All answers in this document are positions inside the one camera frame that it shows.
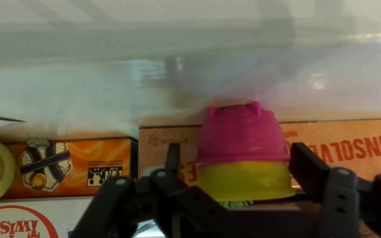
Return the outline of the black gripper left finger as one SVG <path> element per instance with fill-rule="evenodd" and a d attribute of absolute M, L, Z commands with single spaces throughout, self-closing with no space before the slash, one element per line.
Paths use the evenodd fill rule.
<path fill-rule="evenodd" d="M 133 238 L 152 219 L 167 238 L 220 238 L 220 207 L 201 189 L 179 177 L 182 146 L 168 146 L 166 165 L 138 179 L 109 178 L 70 231 L 69 238 Z"/>

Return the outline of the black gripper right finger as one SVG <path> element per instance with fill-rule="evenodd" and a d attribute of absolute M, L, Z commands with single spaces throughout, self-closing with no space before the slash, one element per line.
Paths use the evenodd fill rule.
<path fill-rule="evenodd" d="M 369 181 L 330 166 L 305 142 L 293 142 L 290 157 L 293 177 L 320 203 L 318 238 L 359 238 L 360 222 L 381 236 L 381 173 Z"/>

